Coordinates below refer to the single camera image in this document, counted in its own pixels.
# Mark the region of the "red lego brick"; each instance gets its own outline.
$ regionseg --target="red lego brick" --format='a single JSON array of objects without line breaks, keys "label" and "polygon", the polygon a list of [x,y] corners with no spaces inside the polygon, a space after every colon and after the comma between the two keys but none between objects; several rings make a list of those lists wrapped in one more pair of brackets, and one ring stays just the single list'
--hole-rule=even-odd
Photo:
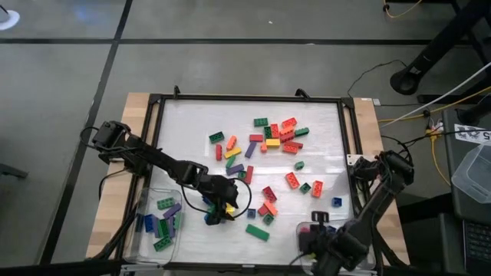
[{"label": "red lego brick", "polygon": [[285,134],[285,135],[281,135],[279,137],[279,141],[284,143],[284,142],[287,142],[289,140],[293,140],[293,138],[295,138],[295,134],[293,132],[290,132],[288,134]]},{"label": "red lego brick", "polygon": [[295,147],[295,146],[289,146],[289,145],[283,145],[283,152],[284,152],[284,153],[293,153],[293,154],[297,154],[297,153],[298,153],[298,147]]},{"label": "red lego brick", "polygon": [[300,183],[298,183],[298,180],[293,172],[286,174],[286,181],[292,189],[297,189],[300,186]]},{"label": "red lego brick", "polygon": [[283,128],[294,127],[296,124],[297,124],[297,120],[294,117],[292,117],[286,121],[283,121],[282,126]]},{"label": "red lego brick", "polygon": [[266,206],[263,204],[261,206],[261,208],[258,209],[258,214],[260,214],[260,215],[266,215],[267,213],[269,213],[269,211],[266,208]]},{"label": "red lego brick", "polygon": [[271,124],[271,138],[273,139],[279,138],[279,128],[277,123]]},{"label": "red lego brick", "polygon": [[222,160],[222,145],[216,144],[215,154],[216,154],[216,161]]},{"label": "red lego brick", "polygon": [[312,195],[315,197],[321,197],[322,194],[322,182],[315,180],[314,181],[314,188],[312,189]]},{"label": "red lego brick", "polygon": [[249,135],[249,142],[262,142],[262,134]]},{"label": "red lego brick", "polygon": [[304,147],[304,144],[293,142],[293,141],[287,141],[287,142],[285,142],[285,145],[298,147],[299,150],[301,150]]},{"label": "red lego brick", "polygon": [[247,184],[251,184],[252,181],[252,171],[254,171],[253,166],[247,166],[247,173],[244,178],[244,182]]},{"label": "red lego brick", "polygon": [[275,193],[273,192],[273,190],[267,186],[266,188],[264,188],[262,190],[262,193],[264,194],[264,196],[271,202],[271,203],[274,203],[276,201],[276,195]]}]

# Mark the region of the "gray floor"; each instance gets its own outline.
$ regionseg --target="gray floor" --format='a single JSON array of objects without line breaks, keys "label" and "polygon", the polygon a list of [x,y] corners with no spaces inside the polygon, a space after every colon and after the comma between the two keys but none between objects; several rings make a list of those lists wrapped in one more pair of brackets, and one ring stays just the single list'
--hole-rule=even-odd
[{"label": "gray floor", "polygon": [[[21,22],[0,38],[112,38],[124,1],[3,1]],[[393,5],[393,13],[407,5]],[[387,20],[381,3],[336,1],[133,1],[124,38],[347,38],[429,39],[453,16],[449,6],[421,5],[407,17]],[[104,67],[110,45],[0,44],[0,162],[28,170],[26,180],[0,178],[0,266],[38,260],[58,203],[78,132]],[[127,93],[169,93],[173,85],[193,94],[291,95],[301,87],[312,96],[346,96],[361,72],[375,64],[410,62],[420,46],[356,45],[120,45],[96,125],[119,120]],[[469,48],[454,48],[423,79],[419,93],[446,92],[481,66]],[[366,75],[352,90],[383,104],[414,103],[394,93],[389,77],[400,64]],[[411,107],[378,107],[393,118]],[[382,133],[402,140],[422,135],[421,120],[398,123]],[[396,145],[384,141],[387,149]],[[445,193],[429,141],[412,147],[416,181],[398,199],[406,205]],[[440,166],[447,170],[443,140]],[[94,151],[85,156],[53,261],[84,258],[97,211],[97,185],[107,166]]]}]

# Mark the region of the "yellow lego brick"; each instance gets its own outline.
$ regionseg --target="yellow lego brick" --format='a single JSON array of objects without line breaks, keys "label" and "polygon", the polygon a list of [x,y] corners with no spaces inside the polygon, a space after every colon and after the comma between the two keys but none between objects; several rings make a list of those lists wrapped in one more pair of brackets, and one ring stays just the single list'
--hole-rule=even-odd
[{"label": "yellow lego brick", "polygon": [[239,147],[235,147],[224,154],[225,159],[228,159],[234,155],[241,153],[242,150]]},{"label": "yellow lego brick", "polygon": [[267,147],[279,147],[279,139],[266,139]]}]

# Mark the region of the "white cable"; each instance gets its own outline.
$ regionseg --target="white cable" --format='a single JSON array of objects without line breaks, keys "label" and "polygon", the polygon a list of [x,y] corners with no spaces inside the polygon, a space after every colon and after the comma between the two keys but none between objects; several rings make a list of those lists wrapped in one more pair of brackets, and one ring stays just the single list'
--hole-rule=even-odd
[{"label": "white cable", "polygon": [[478,74],[480,74],[482,71],[484,71],[484,70],[485,70],[486,68],[488,68],[489,66],[491,66],[491,62],[489,62],[488,64],[486,64],[486,66],[485,66],[485,67],[482,67],[481,69],[479,69],[479,71],[477,71],[476,73],[474,73],[474,75],[470,76],[470,77],[469,77],[468,79],[466,79],[466,80],[465,80],[463,83],[461,83],[461,84],[457,85],[457,86],[456,86],[455,88],[453,88],[452,90],[450,90],[450,91],[446,92],[445,94],[441,95],[441,96],[440,96],[440,97],[438,97],[437,99],[432,100],[431,102],[429,102],[429,103],[427,103],[427,104],[423,105],[422,107],[418,107],[417,109],[415,109],[415,110],[413,110],[413,111],[409,112],[408,114],[405,114],[405,115],[403,115],[403,116],[401,116],[401,117],[397,118],[396,120],[393,120],[392,122],[389,122],[389,123],[384,124],[383,126],[381,126],[381,128],[382,128],[382,127],[386,127],[386,126],[388,126],[388,125],[390,125],[390,124],[392,124],[392,123],[395,123],[395,122],[397,122],[397,121],[398,121],[398,120],[400,120],[400,119],[403,119],[403,118],[405,118],[405,117],[408,117],[409,115],[411,115],[411,114],[413,114],[413,113],[415,113],[415,112],[417,112],[417,111],[419,111],[419,110],[422,110],[422,109],[424,109],[424,108],[426,108],[426,107],[428,107],[428,106],[430,106],[430,105],[432,105],[432,104],[436,103],[437,101],[439,101],[439,100],[443,99],[444,97],[446,97],[446,96],[448,96],[448,95],[452,94],[453,92],[455,92],[455,91],[459,90],[459,89],[460,89],[462,86],[464,86],[464,85],[465,85],[466,83],[468,83],[470,80],[472,80],[473,78],[475,78],[475,77],[476,77]]}]

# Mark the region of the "wooden table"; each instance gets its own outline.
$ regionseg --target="wooden table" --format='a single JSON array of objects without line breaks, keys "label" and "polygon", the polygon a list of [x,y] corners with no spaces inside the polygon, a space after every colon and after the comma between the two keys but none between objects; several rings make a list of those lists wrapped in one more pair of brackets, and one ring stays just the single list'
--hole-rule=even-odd
[{"label": "wooden table", "polygon": [[[130,93],[128,94],[126,106],[123,111],[121,122],[130,126],[133,134],[141,136],[141,130],[147,103],[150,94]],[[361,139],[361,147],[364,155],[377,155],[383,150],[380,131],[378,129],[377,117],[371,99],[355,98],[355,113],[358,122],[358,132]],[[157,105],[154,106],[153,116],[150,120],[150,128],[147,143],[150,143],[153,135],[153,128],[156,122]],[[348,128],[348,140],[351,152],[354,152],[354,139],[351,130],[350,114],[344,111]],[[116,172],[123,169],[122,163],[111,163],[107,173]],[[131,174],[121,173],[106,180],[102,192],[99,209],[92,228],[91,240],[87,248],[86,256],[92,257],[102,250],[104,245],[110,240],[115,231],[121,225],[124,215],[124,206],[127,201],[128,190],[130,188]],[[396,203],[393,202],[385,215],[377,225],[377,228],[388,243],[389,247],[405,263],[409,264],[406,243],[400,225],[399,213]]]}]

